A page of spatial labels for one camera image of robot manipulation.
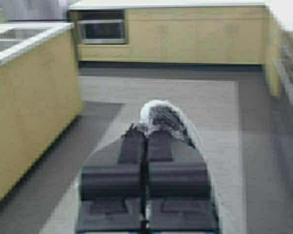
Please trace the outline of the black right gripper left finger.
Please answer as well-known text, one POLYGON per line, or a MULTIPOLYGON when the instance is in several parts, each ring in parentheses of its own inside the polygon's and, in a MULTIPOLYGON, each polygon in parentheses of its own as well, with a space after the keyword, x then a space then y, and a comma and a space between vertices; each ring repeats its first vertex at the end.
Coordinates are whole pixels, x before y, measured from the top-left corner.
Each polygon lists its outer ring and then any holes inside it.
POLYGON ((146 142, 145 135, 131 125, 89 156, 80 173, 77 232, 140 230, 146 142))

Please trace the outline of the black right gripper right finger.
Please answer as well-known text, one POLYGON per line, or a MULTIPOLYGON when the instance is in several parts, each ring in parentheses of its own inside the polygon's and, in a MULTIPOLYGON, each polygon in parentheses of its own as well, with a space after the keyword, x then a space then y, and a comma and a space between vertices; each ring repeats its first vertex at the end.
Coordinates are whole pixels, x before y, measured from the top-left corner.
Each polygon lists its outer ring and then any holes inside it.
POLYGON ((191 142, 157 131, 147 142, 152 232, 215 232, 207 164, 191 142))

